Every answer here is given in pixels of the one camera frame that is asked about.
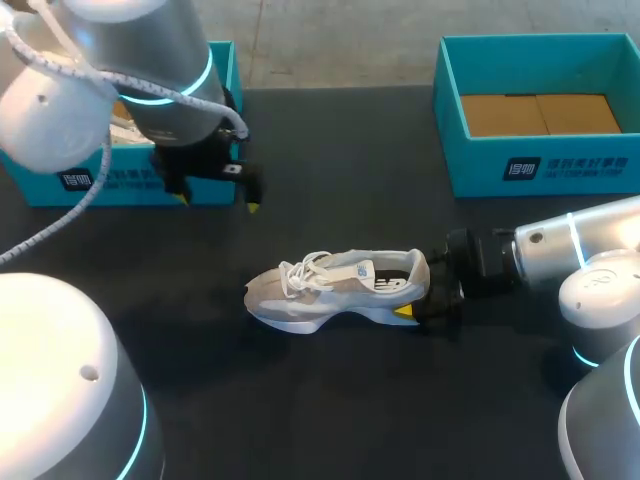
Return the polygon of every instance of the shoe sole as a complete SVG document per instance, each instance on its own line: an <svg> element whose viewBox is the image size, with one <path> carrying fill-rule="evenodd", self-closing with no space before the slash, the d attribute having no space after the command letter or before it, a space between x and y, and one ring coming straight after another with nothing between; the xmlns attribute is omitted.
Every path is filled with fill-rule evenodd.
<svg viewBox="0 0 640 480"><path fill-rule="evenodd" d="M408 320L396 315L393 310L387 308L368 308L368 307L354 307L343 312L358 313L367 317L369 320L381 325L391 325L394 327L415 327L418 322L415 320ZM307 320L303 322L278 322L270 320L260 315L256 315L253 312L249 312L263 323L266 323L270 327L282 330L283 332L296 333L301 335L308 335L315 333L322 325L324 325L331 317L335 317L338 313L332 313L331 315L325 315L324 317L316 318L315 320Z"/></svg>

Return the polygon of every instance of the concrete floor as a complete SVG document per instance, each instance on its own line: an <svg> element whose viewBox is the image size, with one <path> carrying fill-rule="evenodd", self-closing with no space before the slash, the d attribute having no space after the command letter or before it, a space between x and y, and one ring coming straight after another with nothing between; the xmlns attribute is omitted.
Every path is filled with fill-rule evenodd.
<svg viewBox="0 0 640 480"><path fill-rule="evenodd" d="M442 35L628 31L640 0L193 0L248 87L430 83Z"/></svg>

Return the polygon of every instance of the shoe insole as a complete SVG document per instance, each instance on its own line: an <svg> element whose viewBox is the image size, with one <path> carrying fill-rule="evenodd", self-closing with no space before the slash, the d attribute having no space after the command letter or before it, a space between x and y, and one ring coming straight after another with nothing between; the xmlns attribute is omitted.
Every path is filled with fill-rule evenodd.
<svg viewBox="0 0 640 480"><path fill-rule="evenodd" d="M409 273L402 270L376 270L375 290L388 292L407 284Z"/></svg>

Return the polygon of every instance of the glowing blue ring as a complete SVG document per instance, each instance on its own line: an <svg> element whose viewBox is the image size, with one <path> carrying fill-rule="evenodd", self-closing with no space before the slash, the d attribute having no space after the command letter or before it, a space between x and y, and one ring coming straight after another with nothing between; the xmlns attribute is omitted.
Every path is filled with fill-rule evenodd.
<svg viewBox="0 0 640 480"><path fill-rule="evenodd" d="M633 385L631 384L631 355L633 355L633 347L636 346L639 338L640 337L636 337L636 339L631 342L631 345L629 345L627 349L627 354L624 357L624 386L627 389L627 397L629 398L631 411L635 415L638 425L640 425L640 407L638 406L638 400L636 399L636 395L633 392Z"/></svg>
<svg viewBox="0 0 640 480"><path fill-rule="evenodd" d="M211 49L209 49L209 59L207 60L207 66L204 68L204 72L202 72L202 75L200 75L198 80L193 82L193 84L189 88L183 90L180 93L182 93L183 95L189 96L193 92L195 92L198 88L202 86L202 84L205 82L207 77L209 77L209 74L211 73L212 68L213 68L213 54L211 53ZM173 100L170 100L168 98L160 98L158 100L143 100L141 98L129 97L127 95L120 95L120 96L125 100L128 100L129 102L138 103L140 105L169 105L171 103L174 103Z"/></svg>
<svg viewBox="0 0 640 480"><path fill-rule="evenodd" d="M580 360L582 363L584 363L585 365L589 365L590 367L593 368L598 368L598 364L594 363L594 362L590 362L589 360L587 360L586 358L584 358L582 355L580 355L578 353L578 351L576 350L576 347L573 347L573 353L576 354L576 357L578 357L578 360Z"/></svg>
<svg viewBox="0 0 640 480"><path fill-rule="evenodd" d="M140 428L140 437L138 437L138 443L136 444L136 448L133 449L131 458L129 458L129 461L122 469L122 472L120 472L120 475L116 477L116 480L124 480L124 478L129 473L129 470L131 470L133 463L136 461L136 457L138 456L138 453L140 453L140 447L142 447L144 434L145 434L145 431L147 430L147 397L144 394L144 389L142 387L140 387L140 390L142 390L142 427Z"/></svg>
<svg viewBox="0 0 640 480"><path fill-rule="evenodd" d="M580 246L580 237L578 236L576 222L573 219L573 213L571 212L567 213L567 223L569 224L569 231L571 232L573 247L576 249L576 255L578 256L578 263L580 263L580 268L584 268L587 263L584 261L584 253L582 252L582 247Z"/></svg>

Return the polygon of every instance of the open box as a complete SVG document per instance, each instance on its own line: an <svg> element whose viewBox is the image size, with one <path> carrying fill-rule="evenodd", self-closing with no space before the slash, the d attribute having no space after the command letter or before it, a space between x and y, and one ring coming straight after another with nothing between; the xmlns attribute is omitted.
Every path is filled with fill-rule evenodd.
<svg viewBox="0 0 640 480"><path fill-rule="evenodd" d="M242 111L242 85L233 42L209 44L220 82L233 95L238 111ZM164 191L149 161L153 145L114 145L109 179L92 206L183 206ZM238 146L231 157L238 159ZM32 207L71 207L76 205L91 186L100 169L102 149L71 170L57 175L43 175L13 162L0 151L0 162L20 188ZM235 185L201 178L189 178L192 205L229 205L235 199Z"/></svg>
<svg viewBox="0 0 640 480"><path fill-rule="evenodd" d="M640 192L640 55L626 34L444 37L433 95L457 197ZM469 110L476 96L496 96L519 114L534 105L544 113L542 98L552 114L594 115L609 128L594 131L609 133L550 128L543 115L537 132L472 135L470 124L496 118L495 103ZM517 116L508 117L516 126Z"/></svg>

